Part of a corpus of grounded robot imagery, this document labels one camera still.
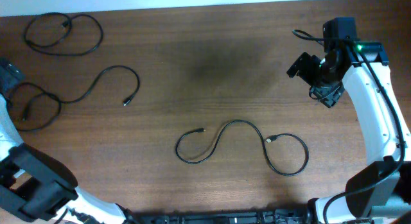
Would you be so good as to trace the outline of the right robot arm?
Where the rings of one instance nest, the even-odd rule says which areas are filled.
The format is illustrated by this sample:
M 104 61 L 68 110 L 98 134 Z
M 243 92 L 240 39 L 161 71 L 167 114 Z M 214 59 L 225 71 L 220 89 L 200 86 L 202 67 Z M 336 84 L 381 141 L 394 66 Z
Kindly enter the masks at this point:
M 380 42 L 364 42 L 352 17 L 322 27 L 325 57 L 303 53 L 289 68 L 326 107 L 343 93 L 353 102 L 366 150 L 366 167 L 343 192 L 311 202 L 315 223 L 402 218 L 410 213 L 410 130 L 395 97 L 389 60 Z

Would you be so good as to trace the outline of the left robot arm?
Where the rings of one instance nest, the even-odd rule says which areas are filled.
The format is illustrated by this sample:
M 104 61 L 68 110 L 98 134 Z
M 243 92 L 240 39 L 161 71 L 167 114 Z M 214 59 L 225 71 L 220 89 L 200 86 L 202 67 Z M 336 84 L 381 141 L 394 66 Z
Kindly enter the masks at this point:
M 130 210 L 80 189 L 65 165 L 22 140 L 6 95 L 23 78 L 1 59 L 1 208 L 28 223 L 137 223 Z

